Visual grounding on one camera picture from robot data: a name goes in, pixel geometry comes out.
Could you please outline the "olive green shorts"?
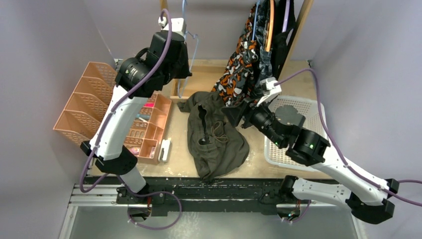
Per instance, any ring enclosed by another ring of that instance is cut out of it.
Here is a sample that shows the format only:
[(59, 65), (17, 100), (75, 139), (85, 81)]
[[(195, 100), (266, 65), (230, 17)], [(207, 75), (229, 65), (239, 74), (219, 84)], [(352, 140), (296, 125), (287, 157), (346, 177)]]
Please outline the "olive green shorts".
[(217, 92), (196, 92), (177, 106), (189, 115), (187, 147), (202, 181), (224, 176), (246, 161), (249, 144), (226, 120), (221, 111), (225, 103)]

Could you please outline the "blue wire hanger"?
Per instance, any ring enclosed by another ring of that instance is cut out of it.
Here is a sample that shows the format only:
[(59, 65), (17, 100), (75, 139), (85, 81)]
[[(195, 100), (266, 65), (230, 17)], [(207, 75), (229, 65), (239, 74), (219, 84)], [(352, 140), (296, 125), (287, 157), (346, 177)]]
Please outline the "blue wire hanger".
[[(182, 0), (182, 18), (183, 18), (186, 25), (188, 25), (187, 5), (188, 5), (188, 1)], [(196, 33), (189, 32), (189, 29), (188, 29), (187, 26), (185, 27), (184, 39), (185, 39), (185, 43), (188, 47), (188, 53), (189, 53), (189, 60), (188, 60), (189, 71), (192, 71), (200, 40), (199, 40), (199, 36)], [(178, 81), (178, 84), (177, 84), (177, 97), (178, 97), (178, 99), (182, 98), (189, 78), (190, 77), (188, 76), (185, 79), (181, 79), (181, 80)]]

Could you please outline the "white stapler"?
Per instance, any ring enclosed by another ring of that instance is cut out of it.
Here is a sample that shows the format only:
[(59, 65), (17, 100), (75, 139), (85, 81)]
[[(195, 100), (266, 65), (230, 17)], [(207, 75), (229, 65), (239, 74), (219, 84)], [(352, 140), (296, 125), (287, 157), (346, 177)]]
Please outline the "white stapler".
[(171, 138), (163, 139), (161, 142), (161, 147), (158, 155), (158, 161), (166, 163), (169, 157), (169, 151), (171, 147)]

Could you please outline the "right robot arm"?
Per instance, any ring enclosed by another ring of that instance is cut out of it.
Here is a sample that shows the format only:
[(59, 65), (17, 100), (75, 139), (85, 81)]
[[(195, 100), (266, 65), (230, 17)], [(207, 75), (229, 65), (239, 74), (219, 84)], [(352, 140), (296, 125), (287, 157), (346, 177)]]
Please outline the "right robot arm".
[(283, 105), (275, 111), (269, 104), (278, 97), (281, 87), (274, 78), (262, 82), (264, 95), (258, 99), (246, 98), (239, 104), (222, 109), (233, 126), (256, 127), (294, 162), (323, 172), (335, 184), (313, 182), (288, 175), (279, 190), (287, 203), (298, 200), (319, 201), (347, 207), (352, 215), (366, 223), (379, 224), (392, 218), (395, 205), (389, 200), (397, 193), (399, 182), (381, 179), (342, 156), (334, 143), (304, 127), (305, 116), (292, 105)]

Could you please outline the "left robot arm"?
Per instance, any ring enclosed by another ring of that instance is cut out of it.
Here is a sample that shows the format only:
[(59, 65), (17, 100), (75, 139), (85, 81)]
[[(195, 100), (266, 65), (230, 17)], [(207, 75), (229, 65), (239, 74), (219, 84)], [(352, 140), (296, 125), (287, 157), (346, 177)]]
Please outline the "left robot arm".
[(87, 162), (105, 175), (116, 175), (130, 190), (129, 197), (141, 204), (148, 199), (145, 179), (136, 169), (137, 158), (124, 141), (137, 114), (155, 91), (173, 79), (192, 74), (185, 42), (186, 22), (182, 17), (160, 17), (161, 30), (154, 33), (150, 46), (123, 61), (115, 78), (112, 98), (93, 138), (81, 143)]

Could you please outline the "orange camouflage shorts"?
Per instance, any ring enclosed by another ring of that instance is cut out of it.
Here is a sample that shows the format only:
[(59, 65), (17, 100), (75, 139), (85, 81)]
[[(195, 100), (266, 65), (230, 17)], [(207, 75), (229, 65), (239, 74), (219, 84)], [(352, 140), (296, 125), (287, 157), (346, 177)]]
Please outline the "orange camouflage shorts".
[(259, 58), (259, 45), (254, 37), (254, 26), (258, 9), (257, 4), (251, 8), (236, 49), (230, 56), (222, 77), (212, 89), (222, 98), (226, 107), (234, 106), (249, 97), (255, 87), (253, 65)]

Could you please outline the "grey camouflage shorts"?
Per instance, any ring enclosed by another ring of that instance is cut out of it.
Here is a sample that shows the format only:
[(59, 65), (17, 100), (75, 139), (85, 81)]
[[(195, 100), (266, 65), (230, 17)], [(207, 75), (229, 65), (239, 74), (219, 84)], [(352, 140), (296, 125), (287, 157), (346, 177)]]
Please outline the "grey camouflage shorts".
[(261, 0), (257, 14), (255, 41), (257, 42), (258, 61), (254, 66), (255, 86), (251, 95), (254, 98), (263, 96), (260, 82), (273, 76), (271, 64), (271, 50), (265, 51), (265, 41), (267, 36), (267, 24), (270, 16), (269, 0)]

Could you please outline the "orange hanger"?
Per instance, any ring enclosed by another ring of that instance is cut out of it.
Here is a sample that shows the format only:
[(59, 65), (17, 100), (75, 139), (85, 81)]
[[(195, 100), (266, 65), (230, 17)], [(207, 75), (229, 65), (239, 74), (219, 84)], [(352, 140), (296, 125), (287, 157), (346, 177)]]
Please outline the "orange hanger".
[(265, 41), (265, 51), (269, 52), (271, 50), (271, 44), (272, 44), (272, 37), (273, 37), (273, 29), (274, 29), (274, 16), (275, 16), (275, 1), (270, 0), (269, 1), (270, 6), (270, 16), (269, 21), (267, 24), (267, 36)]

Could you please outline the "purple hanger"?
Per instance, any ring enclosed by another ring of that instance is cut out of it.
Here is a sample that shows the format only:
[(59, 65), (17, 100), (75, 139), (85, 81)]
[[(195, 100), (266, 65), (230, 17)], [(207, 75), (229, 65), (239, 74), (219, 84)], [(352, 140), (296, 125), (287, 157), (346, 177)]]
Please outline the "purple hanger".
[(287, 32), (288, 27), (288, 21), (289, 21), (289, 14), (290, 14), (290, 0), (286, 0), (285, 3), (285, 12), (284, 12), (284, 19), (283, 19), (283, 25), (282, 25), (282, 33)]

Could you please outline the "pink highlighter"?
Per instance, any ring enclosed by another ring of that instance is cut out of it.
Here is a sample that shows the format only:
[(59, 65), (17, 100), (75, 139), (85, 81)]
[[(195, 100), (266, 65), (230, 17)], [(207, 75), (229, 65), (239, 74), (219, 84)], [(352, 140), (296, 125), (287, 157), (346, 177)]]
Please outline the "pink highlighter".
[(155, 106), (154, 103), (146, 103), (143, 107), (144, 108), (153, 108)]

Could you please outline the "blue marker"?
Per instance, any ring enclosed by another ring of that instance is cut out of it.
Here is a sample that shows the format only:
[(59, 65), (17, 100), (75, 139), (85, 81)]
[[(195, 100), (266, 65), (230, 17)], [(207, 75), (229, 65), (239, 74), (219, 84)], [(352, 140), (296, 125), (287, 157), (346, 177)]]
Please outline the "blue marker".
[(144, 122), (148, 122), (150, 119), (150, 115), (142, 115), (142, 114), (138, 114), (136, 116), (137, 119), (144, 121)]

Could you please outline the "black garment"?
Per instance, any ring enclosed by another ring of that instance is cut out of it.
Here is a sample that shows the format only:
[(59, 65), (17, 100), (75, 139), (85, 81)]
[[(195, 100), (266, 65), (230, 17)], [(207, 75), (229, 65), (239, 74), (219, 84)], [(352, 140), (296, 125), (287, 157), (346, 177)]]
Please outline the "black garment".
[(296, 16), (294, 1), (290, 1), (289, 14), (286, 31), (283, 32), (283, 24), (285, 18), (286, 0), (275, 1), (275, 12), (273, 18), (273, 35), (271, 43), (271, 64), (273, 76), (279, 78), (282, 68), (286, 61), (289, 47), (287, 38), (289, 33), (296, 27)]

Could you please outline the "white plastic basket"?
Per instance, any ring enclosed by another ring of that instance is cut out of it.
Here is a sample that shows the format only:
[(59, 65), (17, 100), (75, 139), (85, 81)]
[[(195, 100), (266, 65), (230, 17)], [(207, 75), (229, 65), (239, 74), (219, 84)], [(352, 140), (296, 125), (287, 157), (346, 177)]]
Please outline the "white plastic basket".
[(265, 138), (266, 161), (284, 168), (316, 172), (302, 163), (323, 161), (323, 151), (329, 146), (323, 127), (323, 105), (307, 98), (278, 96), (266, 112), (274, 116), (266, 134), (270, 138)]

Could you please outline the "staples box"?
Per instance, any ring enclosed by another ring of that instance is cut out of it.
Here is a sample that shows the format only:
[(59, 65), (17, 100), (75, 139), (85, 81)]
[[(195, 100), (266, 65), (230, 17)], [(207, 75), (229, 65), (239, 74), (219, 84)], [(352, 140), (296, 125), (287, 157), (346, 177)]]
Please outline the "staples box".
[(150, 150), (149, 150), (148, 158), (154, 159), (155, 158), (155, 151), (156, 151), (156, 147), (151, 147)]

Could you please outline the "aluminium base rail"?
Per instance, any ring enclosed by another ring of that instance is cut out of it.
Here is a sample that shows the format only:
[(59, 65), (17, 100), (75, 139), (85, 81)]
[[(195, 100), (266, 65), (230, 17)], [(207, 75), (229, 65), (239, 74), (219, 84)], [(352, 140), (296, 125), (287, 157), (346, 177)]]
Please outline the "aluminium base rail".
[(75, 186), (70, 205), (94, 207), (128, 207), (150, 210), (152, 216), (169, 212), (254, 212), (263, 215), (287, 214), (298, 203), (281, 193), (282, 180), (273, 178), (217, 178), (202, 182), (190, 177), (147, 177), (146, 192), (136, 197), (116, 177), (107, 177), (93, 190), (83, 193)]

